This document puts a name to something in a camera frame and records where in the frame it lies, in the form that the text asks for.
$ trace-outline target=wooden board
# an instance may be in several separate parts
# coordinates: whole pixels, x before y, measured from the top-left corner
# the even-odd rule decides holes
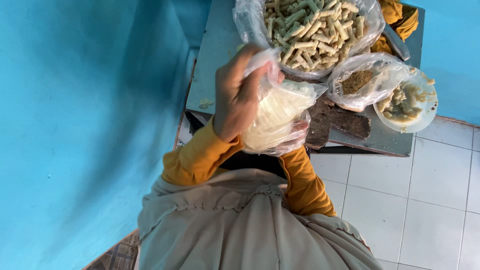
[[[295,82],[319,83],[316,80],[302,79],[290,74],[285,74],[285,79]],[[320,149],[328,142],[332,127],[354,137],[366,139],[370,136],[370,119],[338,109],[326,94],[317,99],[317,103],[308,108],[311,122],[310,129],[305,142],[306,147]]]

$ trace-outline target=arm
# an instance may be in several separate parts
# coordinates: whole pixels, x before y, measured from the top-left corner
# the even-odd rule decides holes
[[[304,216],[336,215],[332,201],[325,192],[325,184],[315,174],[304,147],[282,155],[278,160],[288,180],[285,197],[290,211]]]
[[[215,134],[212,117],[185,146],[163,156],[162,178],[175,185],[204,183],[225,160],[242,148],[239,136],[227,143]]]
[[[184,147],[163,156],[162,178],[175,185],[201,184],[217,168],[243,148],[239,134],[255,118],[260,78],[267,66],[243,78],[250,58],[260,49],[244,46],[235,57],[215,73],[215,117],[195,133]]]

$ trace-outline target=white tile floor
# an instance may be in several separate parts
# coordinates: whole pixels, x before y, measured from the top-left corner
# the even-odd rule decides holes
[[[385,270],[480,270],[480,129],[435,118],[410,158],[312,155]]]

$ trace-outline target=wrist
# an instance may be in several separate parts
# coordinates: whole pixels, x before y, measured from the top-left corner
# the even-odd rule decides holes
[[[215,132],[215,134],[217,135],[218,138],[220,138],[220,140],[226,142],[226,143],[229,143],[231,142],[233,139],[235,139],[235,137],[238,135],[238,134],[234,134],[233,132],[229,132],[228,129],[225,127],[225,121],[220,119],[219,117],[216,117],[216,116],[213,116],[214,119],[213,119],[213,130]]]

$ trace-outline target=white dough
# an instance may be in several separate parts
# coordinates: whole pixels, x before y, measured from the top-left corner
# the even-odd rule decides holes
[[[263,152],[297,138],[298,135],[291,134],[293,123],[316,102],[313,86],[305,82],[285,80],[280,86],[260,91],[267,94],[258,104],[252,126],[241,134],[245,151],[250,153]]]

